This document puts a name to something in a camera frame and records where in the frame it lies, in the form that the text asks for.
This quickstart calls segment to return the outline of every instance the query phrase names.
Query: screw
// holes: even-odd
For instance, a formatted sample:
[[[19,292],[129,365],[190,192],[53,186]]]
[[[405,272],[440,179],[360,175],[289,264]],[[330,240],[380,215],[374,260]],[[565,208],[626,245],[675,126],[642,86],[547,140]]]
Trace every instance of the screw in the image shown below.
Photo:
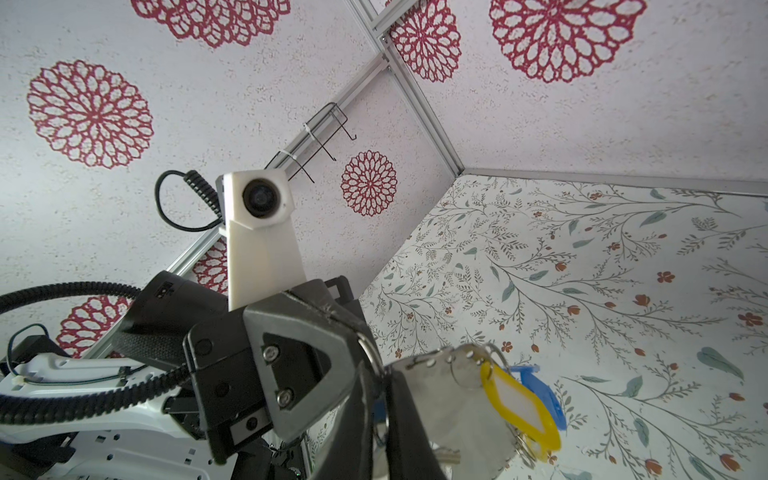
[[[280,349],[277,348],[277,345],[268,345],[264,347],[263,355],[265,362],[272,363],[280,356]]]
[[[194,352],[199,356],[206,356],[213,349],[214,345],[209,339],[202,339],[194,344]]]
[[[291,389],[283,389],[277,393],[277,405],[284,409],[293,401],[293,391]]]

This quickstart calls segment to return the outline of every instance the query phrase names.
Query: red flower pattern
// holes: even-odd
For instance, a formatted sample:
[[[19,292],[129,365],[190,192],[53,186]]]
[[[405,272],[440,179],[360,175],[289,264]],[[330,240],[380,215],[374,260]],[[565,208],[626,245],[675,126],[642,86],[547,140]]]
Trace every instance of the red flower pattern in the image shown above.
[[[746,326],[760,326],[763,325],[763,317],[755,315],[754,313],[747,312],[739,314],[739,320],[746,322]]]
[[[490,16],[514,69],[569,82],[613,61],[646,7],[645,0],[492,0]]]
[[[29,117],[55,151],[89,167],[128,165],[149,148],[152,115],[122,75],[82,60],[43,68],[29,83]]]
[[[226,295],[229,291],[227,244],[223,240],[214,243],[210,250],[195,263],[192,272],[200,285]]]
[[[659,277],[656,280],[658,280],[659,283],[672,283],[672,280],[674,280],[674,275],[672,272],[659,272],[657,275]]]
[[[72,309],[61,322],[56,343],[74,358],[101,338],[127,311],[130,303],[123,297],[112,302],[106,295],[92,296]]]
[[[176,38],[202,38],[213,48],[233,41],[248,45],[258,34],[271,35],[290,0],[131,0],[142,18],[166,25]]]
[[[363,216],[382,213],[397,191],[397,175],[392,163],[375,151],[360,152],[346,165],[341,176],[344,200]]]
[[[635,295],[634,300],[632,300],[639,306],[648,306],[650,305],[650,297],[648,295]]]
[[[458,68],[462,36],[445,0],[419,0],[389,29],[389,36],[403,61],[425,80],[445,81]]]

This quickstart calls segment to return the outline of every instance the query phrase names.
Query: aluminum frame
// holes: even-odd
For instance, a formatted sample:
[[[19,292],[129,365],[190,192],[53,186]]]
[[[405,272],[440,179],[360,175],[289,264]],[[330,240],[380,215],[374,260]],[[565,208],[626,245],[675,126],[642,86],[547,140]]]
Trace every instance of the aluminum frame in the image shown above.
[[[405,5],[411,2],[395,0],[387,8],[384,8],[381,14],[376,13],[370,0],[345,0],[345,2],[352,10],[360,27],[366,32],[371,45],[389,60],[389,69],[394,74],[398,89],[405,96],[406,103],[410,106],[416,120],[422,125],[427,137],[437,148],[453,177],[458,177],[464,171],[464,164],[453,148],[445,130],[443,130],[440,120],[429,105],[424,92],[416,83],[408,65],[402,60],[400,53],[389,37],[389,33],[387,33],[389,27],[394,25],[398,19],[398,17],[393,18],[392,15],[399,12],[401,8],[404,8],[402,11],[405,13],[407,11]]]

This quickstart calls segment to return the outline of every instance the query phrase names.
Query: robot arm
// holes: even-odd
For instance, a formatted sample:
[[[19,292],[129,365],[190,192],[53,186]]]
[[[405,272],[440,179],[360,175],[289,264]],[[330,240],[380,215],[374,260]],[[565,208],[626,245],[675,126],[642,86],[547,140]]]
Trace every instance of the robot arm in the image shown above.
[[[236,468],[229,470],[236,463],[233,455],[238,455],[237,464],[249,451],[254,457],[253,446],[262,435],[273,429],[283,439],[300,437],[349,397],[329,440],[328,454],[313,478],[370,479],[376,422],[389,424],[389,468],[393,474],[399,472],[393,478],[443,478],[408,387],[398,374],[384,370],[346,280],[335,279],[342,294],[339,299],[332,297],[322,280],[306,281],[290,223],[293,199],[284,173],[238,172],[223,176],[218,184],[228,243],[229,298],[168,272],[158,274],[134,301],[114,339],[118,351],[133,360],[75,360],[40,353],[20,362],[20,376],[9,375],[0,382],[5,402],[19,405],[0,418],[5,423],[0,438],[26,444],[69,434],[70,459],[59,462],[49,474],[88,473],[82,469],[87,464],[95,468],[90,473],[108,467],[122,471],[127,480],[131,463],[121,469],[118,464],[124,461],[118,459],[149,458],[151,452],[142,448],[146,450],[152,439],[163,438],[158,435],[170,434],[177,440],[169,445],[192,442],[197,448],[188,451],[203,451],[198,458],[209,459],[209,466],[198,466],[200,480],[203,476],[229,478],[237,474]],[[135,371],[140,362],[148,367]],[[120,367],[131,375],[76,388],[49,384],[100,378]],[[168,382],[168,372],[176,372],[178,378]],[[30,379],[48,384],[34,385]],[[163,391],[149,391],[146,385],[152,382],[167,385]],[[89,406],[83,400],[89,395],[95,403],[104,399],[115,403],[114,396],[127,397],[129,391],[131,400],[110,408]],[[138,398],[136,392],[142,392]],[[36,418],[42,404],[64,405],[56,397],[79,399],[70,401],[77,412],[58,420],[46,419],[44,414]],[[33,405],[34,399],[41,401]],[[376,403],[382,406],[379,411],[390,414],[374,420]],[[22,410],[28,415],[20,415]],[[118,429],[144,433],[113,434],[123,444],[133,439],[134,449],[130,455],[127,450],[108,454],[108,460],[94,466],[91,457],[103,453],[105,443],[110,445],[108,439],[99,441],[106,437],[101,433]],[[73,445],[80,455],[72,456]],[[418,455],[401,458],[400,449]],[[73,461],[82,468],[68,469]],[[185,458],[184,464],[191,468],[194,461]],[[217,470],[222,465],[229,466]],[[135,462],[134,467],[143,472],[142,478],[151,478],[151,469],[138,468]],[[408,473],[414,468],[418,477]],[[158,471],[169,475],[167,469]]]

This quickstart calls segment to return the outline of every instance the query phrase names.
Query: metal hook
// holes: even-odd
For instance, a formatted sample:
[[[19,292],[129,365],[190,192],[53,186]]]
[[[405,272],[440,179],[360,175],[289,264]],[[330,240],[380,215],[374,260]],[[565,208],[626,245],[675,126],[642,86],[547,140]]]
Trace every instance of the metal hook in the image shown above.
[[[507,363],[507,359],[504,357],[504,353],[501,351],[501,349],[498,348],[498,346],[496,346],[495,343],[488,342],[485,344],[485,348],[490,349],[492,352],[496,353],[496,355],[498,355],[499,358],[502,359],[502,364],[504,364],[504,370],[505,371],[509,370],[509,363]]]
[[[279,151],[279,152],[281,152],[281,153],[284,153],[284,154],[285,154],[285,155],[287,155],[288,157],[291,157],[291,158],[293,159],[293,161],[294,161],[294,162],[296,162],[296,165],[298,165],[298,166],[299,166],[299,170],[301,170],[302,172],[304,172],[304,174],[306,174],[307,178],[309,178],[309,179],[310,179],[310,182],[312,182],[313,184],[315,183],[315,181],[314,181],[314,180],[312,180],[312,177],[310,176],[310,173],[304,169],[304,166],[303,166],[303,165],[302,165],[302,164],[299,162],[299,159],[296,157],[296,155],[294,155],[294,154],[291,154],[290,152],[286,152],[286,151],[285,151],[285,150],[283,150],[282,148],[280,148],[278,151]]]
[[[337,122],[339,122],[339,126],[342,128],[342,130],[344,130],[344,133],[346,134],[347,137],[349,137],[349,139],[351,141],[357,140],[357,135],[355,135],[353,137],[352,135],[349,134],[349,132],[344,127],[344,123],[342,123],[341,120],[339,120],[339,118],[336,116],[336,114],[333,113],[333,109],[332,108],[331,108],[330,114],[333,115],[333,117],[336,119]]]

